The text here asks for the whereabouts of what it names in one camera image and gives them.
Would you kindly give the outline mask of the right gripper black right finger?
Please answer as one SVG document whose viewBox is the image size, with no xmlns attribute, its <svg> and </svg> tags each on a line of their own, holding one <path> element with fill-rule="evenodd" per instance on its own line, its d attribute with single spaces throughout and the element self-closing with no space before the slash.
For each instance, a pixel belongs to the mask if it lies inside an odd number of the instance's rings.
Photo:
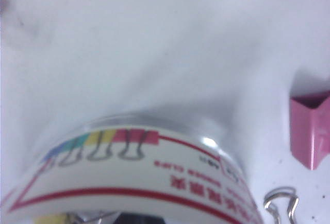
<svg viewBox="0 0 330 224">
<path fill-rule="evenodd" d="M 165 224 L 165 220 L 162 217 L 154 215 L 141 215 L 141 223 L 143 224 Z"/>
</svg>

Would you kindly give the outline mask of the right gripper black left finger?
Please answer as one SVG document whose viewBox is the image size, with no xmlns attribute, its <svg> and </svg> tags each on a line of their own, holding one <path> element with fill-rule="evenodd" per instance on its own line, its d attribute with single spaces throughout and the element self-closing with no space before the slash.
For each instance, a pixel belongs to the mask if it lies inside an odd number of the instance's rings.
<svg viewBox="0 0 330 224">
<path fill-rule="evenodd" d="M 133 213 L 121 213 L 117 218 L 117 224 L 138 224 L 141 223 L 141 215 Z"/>
</svg>

